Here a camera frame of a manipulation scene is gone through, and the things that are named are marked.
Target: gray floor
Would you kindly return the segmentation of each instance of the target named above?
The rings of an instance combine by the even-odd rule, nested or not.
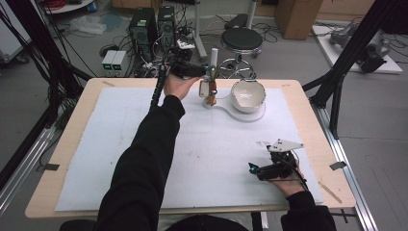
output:
[[[72,17],[86,13],[78,11],[58,17],[61,26]],[[202,20],[202,28],[218,19]],[[129,21],[126,17],[117,20],[103,36],[71,34],[67,39],[83,57],[90,69],[103,76],[99,49],[112,43],[117,36],[125,36]],[[272,19],[257,18],[255,22],[273,25]],[[220,34],[222,23],[213,24],[207,33]],[[315,38],[306,40],[281,39],[276,43],[264,42],[263,53],[257,58],[246,57],[258,78],[295,79],[306,84],[326,73],[330,65]],[[210,54],[212,47],[220,49],[218,60],[233,57],[219,46],[219,38],[202,37]],[[407,54],[407,48],[400,52]],[[71,49],[68,55],[74,65],[90,74]],[[395,61],[407,62],[408,58],[396,52],[390,53]],[[196,54],[192,61],[199,63]],[[408,230],[408,65],[401,64],[403,74],[363,74],[350,72],[344,81],[340,111],[339,135],[356,175],[364,197],[369,204],[379,230]],[[0,167],[10,159],[19,144],[31,130],[47,106],[47,86],[33,63],[8,64],[0,69]],[[316,90],[310,90],[308,96]],[[25,207],[38,183],[41,173],[33,171],[18,191],[13,202],[0,218],[1,230],[58,230],[63,218],[29,219],[24,215]],[[269,213],[270,230],[279,230],[281,213]],[[361,230],[357,218],[335,217],[338,230]]]

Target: black stool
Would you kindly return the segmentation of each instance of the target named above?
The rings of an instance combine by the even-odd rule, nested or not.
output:
[[[228,59],[218,67],[222,78],[229,79],[240,75],[243,79],[255,79],[256,74],[252,65],[242,59],[242,54],[252,54],[255,58],[261,52],[263,39],[255,31],[247,28],[231,28],[222,33],[221,45],[235,52],[235,59]]]

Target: black sleeve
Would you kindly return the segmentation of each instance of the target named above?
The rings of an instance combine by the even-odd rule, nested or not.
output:
[[[336,224],[326,206],[316,206],[310,192],[298,192],[288,198],[290,210],[281,217],[284,231],[332,231]]]
[[[116,164],[94,230],[157,230],[184,113],[180,100],[168,95],[162,107],[144,118],[131,146]]]

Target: person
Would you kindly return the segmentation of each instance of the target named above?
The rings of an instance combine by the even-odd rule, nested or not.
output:
[[[131,145],[116,164],[111,187],[100,205],[95,231],[157,230],[179,120],[185,114],[181,100],[198,79],[183,80],[172,73],[168,75],[163,105],[143,119]],[[312,195],[295,177],[292,174],[288,179],[293,180],[270,180],[289,201],[290,210],[281,218],[283,230],[336,230],[327,207],[316,206]],[[202,215],[181,220],[168,230],[247,229],[228,219]]]

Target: bowl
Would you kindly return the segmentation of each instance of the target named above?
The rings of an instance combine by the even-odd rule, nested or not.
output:
[[[265,88],[256,80],[240,80],[231,88],[233,106],[243,113],[255,113],[265,103]]]

